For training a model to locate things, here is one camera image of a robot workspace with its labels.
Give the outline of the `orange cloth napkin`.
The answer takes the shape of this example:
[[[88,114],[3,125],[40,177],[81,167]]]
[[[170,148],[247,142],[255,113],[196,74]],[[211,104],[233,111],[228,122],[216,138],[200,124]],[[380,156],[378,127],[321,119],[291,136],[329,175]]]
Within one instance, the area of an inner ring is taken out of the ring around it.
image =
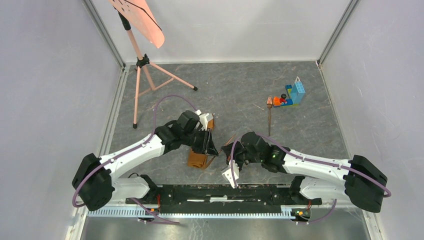
[[[207,135],[208,135],[208,130],[199,130],[194,135],[194,141],[192,145],[190,146],[190,150],[188,153],[187,165],[189,167],[204,170],[212,162],[211,160],[208,161],[208,158],[215,157],[215,156],[206,154]]]

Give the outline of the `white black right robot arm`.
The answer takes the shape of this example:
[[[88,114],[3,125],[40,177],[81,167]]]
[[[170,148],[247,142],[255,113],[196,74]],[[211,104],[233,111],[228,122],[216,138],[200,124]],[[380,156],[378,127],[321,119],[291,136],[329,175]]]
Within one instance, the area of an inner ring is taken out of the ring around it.
[[[344,200],[364,211],[379,213],[383,200],[392,196],[386,175],[361,155],[352,159],[318,157],[284,147],[253,131],[221,150],[228,165],[222,175],[234,189],[239,186],[237,180],[244,165],[260,164],[271,173],[298,176],[288,191],[295,204],[307,199]]]

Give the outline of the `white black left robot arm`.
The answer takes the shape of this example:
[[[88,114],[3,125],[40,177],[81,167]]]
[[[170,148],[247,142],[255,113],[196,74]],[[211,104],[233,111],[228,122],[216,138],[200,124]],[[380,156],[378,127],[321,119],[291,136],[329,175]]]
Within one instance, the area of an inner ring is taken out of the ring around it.
[[[95,211],[111,200],[137,198],[145,204],[153,203],[157,190],[142,177],[134,180],[121,176],[142,163],[165,155],[181,146],[188,146],[197,155],[207,158],[218,156],[212,140],[214,115],[186,110],[177,120],[158,126],[142,140],[100,157],[86,155],[73,177],[75,189],[72,204],[78,208],[76,198],[82,205]]]

